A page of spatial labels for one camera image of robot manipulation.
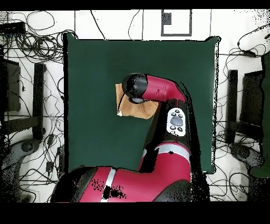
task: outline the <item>gray button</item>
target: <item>gray button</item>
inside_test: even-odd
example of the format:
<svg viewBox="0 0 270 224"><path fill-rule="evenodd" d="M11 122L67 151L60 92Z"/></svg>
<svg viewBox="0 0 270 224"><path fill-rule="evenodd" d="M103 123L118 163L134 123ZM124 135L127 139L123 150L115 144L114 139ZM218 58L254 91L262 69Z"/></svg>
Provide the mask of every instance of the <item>gray button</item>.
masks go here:
<svg viewBox="0 0 270 224"><path fill-rule="evenodd" d="M171 124L176 126L183 126L183 120L180 117L172 117Z"/></svg>

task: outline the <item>silver band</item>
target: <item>silver band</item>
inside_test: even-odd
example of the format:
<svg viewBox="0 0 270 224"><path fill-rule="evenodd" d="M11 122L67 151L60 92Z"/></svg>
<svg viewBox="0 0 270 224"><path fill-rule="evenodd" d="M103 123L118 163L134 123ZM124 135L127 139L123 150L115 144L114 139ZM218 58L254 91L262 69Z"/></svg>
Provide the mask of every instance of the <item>silver band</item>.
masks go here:
<svg viewBox="0 0 270 224"><path fill-rule="evenodd" d="M105 183L105 187L106 186L109 186L110 188L112 187L112 181L113 181L115 173L116 173L116 170L114 168L111 168L110 173L109 173L107 180L106 180L106 183ZM103 194L102 194L102 198L101 198L100 202L107 202L108 199L109 198L105 199L103 197Z"/></svg>
<svg viewBox="0 0 270 224"><path fill-rule="evenodd" d="M173 152L177 155L183 156L190 163L188 151L180 145L163 144L163 145L160 145L160 146L155 148L155 150L157 150L157 149L159 149L158 154ZM142 157L144 157L146 155L146 152L147 152L146 150L143 150Z"/></svg>

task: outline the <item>red robot arm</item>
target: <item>red robot arm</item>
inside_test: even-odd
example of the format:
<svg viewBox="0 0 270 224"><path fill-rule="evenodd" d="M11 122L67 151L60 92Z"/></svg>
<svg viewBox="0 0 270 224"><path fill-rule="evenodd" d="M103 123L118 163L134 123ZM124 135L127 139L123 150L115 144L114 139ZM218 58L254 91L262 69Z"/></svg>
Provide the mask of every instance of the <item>red robot arm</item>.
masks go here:
<svg viewBox="0 0 270 224"><path fill-rule="evenodd" d="M76 174L79 178L73 181L70 195L64 198L56 187L52 201L190 201L190 124L184 94L173 81L137 73L126 77L122 86L131 102L159 102L140 167L137 171L85 167L82 174ZM71 179L64 177L60 185L71 183Z"/></svg>

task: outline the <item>green tabletop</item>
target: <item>green tabletop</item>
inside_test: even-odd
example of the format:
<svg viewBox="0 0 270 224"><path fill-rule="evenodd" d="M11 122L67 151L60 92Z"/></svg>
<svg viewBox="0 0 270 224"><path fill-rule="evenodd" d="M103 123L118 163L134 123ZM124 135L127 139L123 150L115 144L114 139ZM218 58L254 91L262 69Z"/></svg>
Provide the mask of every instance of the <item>green tabletop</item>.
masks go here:
<svg viewBox="0 0 270 224"><path fill-rule="evenodd" d="M201 167L213 173L215 45L208 41L68 40L69 171L80 165L136 170L151 119L117 116L115 84L147 73L185 84L193 100Z"/></svg>

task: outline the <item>brown paper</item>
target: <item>brown paper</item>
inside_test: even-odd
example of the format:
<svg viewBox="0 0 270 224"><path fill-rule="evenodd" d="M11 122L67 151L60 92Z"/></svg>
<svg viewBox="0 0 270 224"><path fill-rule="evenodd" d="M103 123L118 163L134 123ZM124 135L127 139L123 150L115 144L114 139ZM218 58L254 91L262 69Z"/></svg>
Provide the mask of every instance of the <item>brown paper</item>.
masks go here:
<svg viewBox="0 0 270 224"><path fill-rule="evenodd" d="M141 104L133 104L129 101L129 97L125 95L122 99L121 105L119 102L123 96L122 84L115 84L116 88L116 102L117 102L117 114L122 112L122 116L133 116L143 119L151 118L158 108L158 102L146 101Z"/></svg>

